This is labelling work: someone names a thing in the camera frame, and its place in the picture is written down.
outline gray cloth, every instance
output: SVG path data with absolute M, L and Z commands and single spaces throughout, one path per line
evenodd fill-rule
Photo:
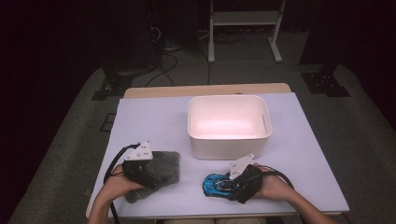
M 178 152 L 152 152 L 154 158 L 144 167 L 146 175 L 158 181 L 155 189 L 137 189 L 125 195 L 128 203 L 135 203 L 137 200 L 145 199 L 158 189 L 176 184 L 179 180 L 179 159 Z

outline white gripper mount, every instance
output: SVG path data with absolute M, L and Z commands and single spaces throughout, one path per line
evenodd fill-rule
M 251 160 L 253 160 L 254 155 L 248 154 L 246 157 L 242 157 L 236 161 L 230 162 L 231 169 L 230 169 L 230 179 L 234 180 L 242 173 L 244 173 L 245 169 L 250 164 Z
M 150 161 L 152 160 L 152 151 L 149 141 L 140 144 L 126 158 L 126 161 Z

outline black cable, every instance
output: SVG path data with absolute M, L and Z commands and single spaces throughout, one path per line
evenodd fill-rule
M 172 58 L 175 59 L 175 64 L 174 64 L 171 68 L 169 68 L 169 69 L 167 69 L 167 70 L 161 72 L 160 74 L 156 75 L 155 77 L 152 77 L 152 78 L 148 81 L 148 83 L 146 84 L 145 87 L 147 87 L 147 86 L 149 85 L 149 83 L 152 82 L 155 78 L 157 78 L 157 77 L 159 77 L 159 76 L 161 76 L 161 75 L 163 75 L 163 74 L 165 74 L 165 73 L 171 71 L 172 69 L 174 69 L 174 68 L 176 67 L 176 65 L 177 65 L 177 57 L 175 57 L 175 56 L 172 55 L 172 54 L 167 54 L 167 55 L 168 55 L 168 56 L 171 56 Z
M 139 147 L 140 144 L 137 145 L 130 145 L 128 147 L 123 147 L 122 150 L 116 155 L 116 157 L 113 159 L 113 161 L 110 163 L 110 165 L 107 168 L 107 171 L 105 173 L 105 178 L 103 180 L 103 183 L 105 184 L 106 181 L 111 177 L 111 172 L 113 172 L 114 167 L 116 166 L 117 161 L 119 160 L 119 158 L 122 156 L 122 154 L 125 153 L 125 151 L 129 148 L 137 148 Z M 117 210 L 116 207 L 114 206 L 114 203 L 111 202 L 110 204 L 110 209 L 111 209 L 111 213 L 113 214 L 113 218 L 114 218 L 114 222 L 116 224 L 120 224 L 120 220 L 119 220 L 119 216 L 117 215 Z
M 230 35 L 228 31 L 216 31 L 213 41 L 216 44 L 229 45 L 245 39 L 243 34 L 238 35 L 240 35 L 240 37 L 236 35 Z
M 200 51 L 200 52 L 202 55 L 204 55 L 204 58 L 207 63 L 207 82 L 206 82 L 206 84 L 210 85 L 210 63 L 209 63 L 209 60 L 207 59 L 206 55 L 202 51 Z
M 283 173 L 279 172 L 278 170 L 270 167 L 270 166 L 266 166 L 266 165 L 259 165 L 256 167 L 264 167 L 269 169 L 270 171 L 264 171 L 262 172 L 262 176 L 267 176 L 267 175 L 278 175 L 279 177 L 281 177 L 292 189 L 294 189 L 294 186 L 291 184 L 291 181 L 288 179 L 287 176 L 285 176 Z M 300 216 L 300 220 L 303 222 L 303 224 L 306 224 L 306 221 L 304 220 L 304 218 L 302 216 Z
M 182 45 L 182 46 L 178 46 L 178 47 L 171 48 L 171 49 L 165 48 L 165 49 L 163 49 L 163 53 L 165 53 L 165 54 L 174 53 L 174 52 L 176 52 L 176 51 L 185 49 L 186 47 L 187 47 L 186 45 Z
M 123 174 L 123 171 L 119 172 L 119 173 L 116 173 L 116 174 L 111 174 L 110 176 L 116 176 L 116 175 L 120 175 L 120 174 Z
M 346 213 L 341 213 L 341 215 L 343 215 L 343 217 L 346 219 L 347 223 L 352 224 L 352 222 L 350 221 L 350 219 Z
M 166 56 L 166 63 L 169 63 L 169 58 L 168 58 L 168 54 L 166 54 L 165 55 Z M 165 72 L 165 70 L 163 69 L 163 65 L 162 64 L 160 64 L 160 68 L 161 68 L 161 71 L 163 71 L 163 72 Z M 165 77 L 167 77 L 168 78 L 168 80 L 169 80 L 169 82 L 171 83 L 171 85 L 172 86 L 174 86 L 174 80 L 169 76 L 169 74 L 168 74 L 168 72 L 165 72 Z
M 157 68 L 157 66 L 152 66 L 152 67 L 144 69 L 142 71 L 137 71 L 137 72 L 134 72 L 134 73 L 130 73 L 128 75 L 121 75 L 121 76 L 122 77 L 128 77 L 128 78 L 140 77 L 140 76 L 143 76 L 143 75 L 148 74 L 150 72 L 153 72 L 156 68 Z

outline human arm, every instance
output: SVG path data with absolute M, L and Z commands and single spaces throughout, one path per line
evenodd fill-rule
M 117 165 L 112 174 L 93 201 L 88 224 L 108 223 L 108 210 L 111 203 L 131 190 L 143 188 L 143 186 L 130 181 L 123 175 L 121 165 Z
M 259 164 L 254 164 L 262 171 L 269 171 Z M 256 197 L 271 200 L 285 201 L 296 209 L 307 224 L 334 224 L 333 219 L 321 213 L 311 202 L 303 197 L 296 190 L 287 185 L 281 178 L 275 175 L 265 176 L 262 182 L 262 188 L 256 193 Z

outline wooden table edge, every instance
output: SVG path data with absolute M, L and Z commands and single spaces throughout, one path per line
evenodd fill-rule
M 286 83 L 233 84 L 210 86 L 177 86 L 130 88 L 124 93 L 124 99 L 149 97 L 175 97 L 198 95 L 253 94 L 253 93 L 286 93 L 291 89 Z

